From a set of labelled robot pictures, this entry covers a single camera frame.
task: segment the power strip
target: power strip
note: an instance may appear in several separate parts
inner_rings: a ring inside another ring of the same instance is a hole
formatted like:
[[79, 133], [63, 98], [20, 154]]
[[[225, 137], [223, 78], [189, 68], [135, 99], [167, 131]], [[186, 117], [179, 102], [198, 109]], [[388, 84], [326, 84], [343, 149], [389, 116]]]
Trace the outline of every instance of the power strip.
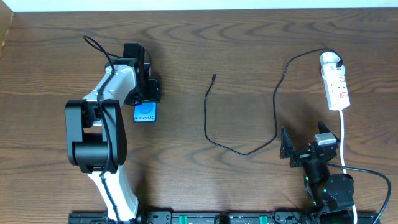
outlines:
[[320, 57], [328, 106], [329, 110], [333, 111], [342, 110], [350, 105], [345, 78], [346, 68], [344, 65], [336, 66], [340, 60], [339, 56], [333, 52], [325, 52]]

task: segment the white cord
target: white cord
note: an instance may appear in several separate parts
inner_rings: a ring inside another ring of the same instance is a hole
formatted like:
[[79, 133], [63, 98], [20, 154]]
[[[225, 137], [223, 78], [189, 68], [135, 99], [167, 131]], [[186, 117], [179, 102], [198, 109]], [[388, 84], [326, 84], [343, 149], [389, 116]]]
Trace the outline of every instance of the white cord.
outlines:
[[[341, 127], [341, 136], [340, 136], [340, 162], [342, 166], [346, 166], [344, 162], [344, 116], [343, 110], [338, 111], [340, 114], [340, 127]], [[358, 214], [356, 213], [355, 204], [353, 205], [353, 213], [354, 213], [354, 224], [358, 222]]]

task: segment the white background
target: white background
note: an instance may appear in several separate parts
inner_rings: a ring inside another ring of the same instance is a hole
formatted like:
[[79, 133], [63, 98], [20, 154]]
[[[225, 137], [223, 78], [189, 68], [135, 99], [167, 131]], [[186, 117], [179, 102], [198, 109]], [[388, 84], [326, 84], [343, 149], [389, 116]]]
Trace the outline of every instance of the white background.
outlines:
[[398, 0], [3, 0], [14, 12], [398, 7]]

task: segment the wooden table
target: wooden table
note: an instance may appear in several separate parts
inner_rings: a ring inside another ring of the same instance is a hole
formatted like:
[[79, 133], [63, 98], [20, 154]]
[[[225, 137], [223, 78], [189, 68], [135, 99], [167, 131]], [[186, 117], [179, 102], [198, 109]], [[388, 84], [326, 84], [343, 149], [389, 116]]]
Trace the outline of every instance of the wooden table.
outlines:
[[[158, 120], [134, 123], [134, 108], [122, 109], [125, 168], [145, 205], [177, 211], [312, 206], [302, 169], [279, 159], [279, 135], [249, 157], [208, 143], [203, 97], [217, 73], [208, 99], [209, 137], [248, 152], [274, 135], [272, 93], [287, 61], [326, 46], [346, 66], [347, 165], [382, 172], [398, 184], [397, 9], [18, 13], [0, 60], [2, 223], [66, 223], [71, 211], [105, 209], [94, 183], [67, 159], [65, 103], [88, 94], [106, 63], [83, 34], [115, 54], [125, 42], [139, 42], [152, 54], [162, 85]], [[318, 120], [340, 135], [319, 55], [292, 63], [276, 96], [278, 126], [288, 129], [297, 149], [313, 141]], [[349, 173], [358, 210], [378, 211], [386, 183]], [[393, 190], [383, 223], [396, 223], [397, 201]]]

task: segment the white power strip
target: white power strip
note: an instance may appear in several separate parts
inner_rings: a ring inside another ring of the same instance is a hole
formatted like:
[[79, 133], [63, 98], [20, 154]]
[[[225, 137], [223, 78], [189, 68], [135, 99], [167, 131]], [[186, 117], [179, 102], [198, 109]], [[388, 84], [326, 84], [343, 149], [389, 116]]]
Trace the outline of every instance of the white power strip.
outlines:
[[333, 52], [321, 54], [321, 74], [325, 82], [326, 97], [329, 110], [338, 111], [349, 106], [346, 84], [346, 68], [344, 65], [336, 67], [341, 59]]

